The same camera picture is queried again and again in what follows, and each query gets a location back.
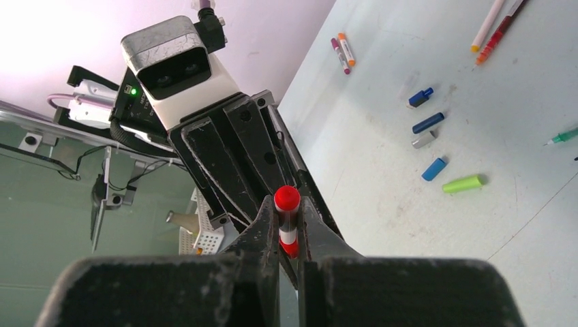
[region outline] white wall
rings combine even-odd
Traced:
[[[217,0],[228,38],[217,55],[242,91],[279,101],[334,2]],[[119,83],[121,38],[176,15],[197,19],[190,0],[10,1],[0,8],[0,99],[52,116],[44,99],[72,90],[71,66]]]

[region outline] orange marker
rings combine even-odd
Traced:
[[[339,43],[341,44],[341,49],[344,51],[345,58],[347,59],[347,63],[349,66],[355,66],[355,58],[353,58],[353,54],[351,53],[351,49],[349,49],[349,44],[347,43],[347,39],[345,38],[345,34],[339,33],[337,34],[337,38],[339,39]]]

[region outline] pink marker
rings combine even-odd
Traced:
[[[331,39],[331,45],[333,46],[333,50],[335,50],[335,52],[337,53],[337,58],[339,58],[339,61],[341,62],[341,66],[344,69],[345,75],[349,75],[349,73],[351,71],[349,70],[349,66],[347,65],[347,61],[345,60],[345,57],[343,56],[343,53],[341,52],[341,49],[339,48],[339,42],[335,38],[333,38],[333,39]]]
[[[293,186],[285,185],[275,192],[274,201],[279,214],[279,244],[289,258],[295,259],[299,255],[297,213],[301,195]]]

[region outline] red cap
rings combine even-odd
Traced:
[[[281,240],[279,240],[279,245],[281,245],[281,248],[283,248],[283,250],[285,251],[285,253],[287,253],[289,258],[295,259],[299,256],[299,244],[297,243],[297,240],[295,240],[291,244],[285,244],[281,242]]]
[[[301,195],[293,186],[281,186],[275,192],[275,204],[281,210],[291,211],[299,206],[300,201]]]

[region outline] blue pen cap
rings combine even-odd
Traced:
[[[434,90],[430,87],[424,91],[419,91],[413,97],[410,98],[410,106],[417,108],[421,106],[422,103],[429,100],[429,96],[434,93]]]
[[[431,182],[448,164],[441,158],[437,158],[429,167],[423,172],[421,177],[428,182]]]
[[[419,134],[422,131],[425,131],[426,129],[430,128],[431,126],[434,126],[435,124],[439,123],[440,121],[443,121],[445,118],[446,117],[444,116],[444,114],[438,112],[437,114],[429,117],[428,119],[425,119],[424,121],[417,123],[414,127],[412,127],[412,131],[414,132],[414,134]]]

